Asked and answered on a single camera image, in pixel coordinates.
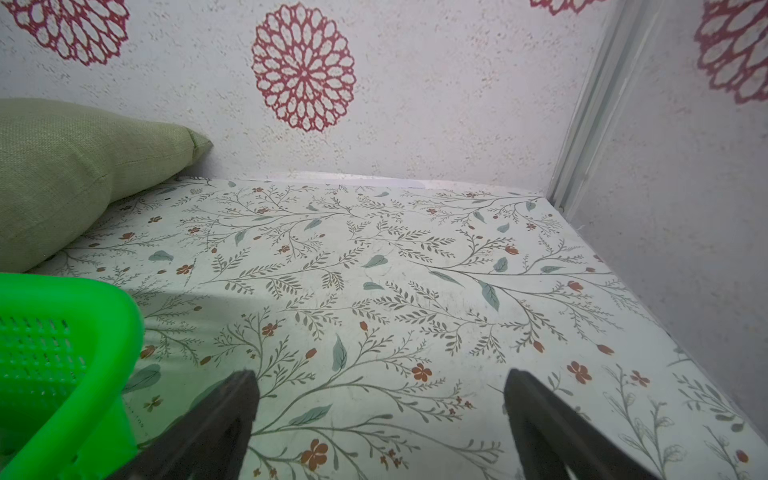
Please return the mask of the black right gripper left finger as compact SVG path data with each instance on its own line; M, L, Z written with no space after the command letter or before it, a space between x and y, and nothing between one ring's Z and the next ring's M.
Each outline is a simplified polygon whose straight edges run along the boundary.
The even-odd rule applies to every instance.
M232 373L112 479L237 479L260 392L251 370Z

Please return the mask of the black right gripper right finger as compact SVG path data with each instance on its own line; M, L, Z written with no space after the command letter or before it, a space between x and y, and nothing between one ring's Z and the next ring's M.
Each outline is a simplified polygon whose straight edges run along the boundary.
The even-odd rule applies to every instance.
M531 373L509 371L504 404L527 479L653 479Z

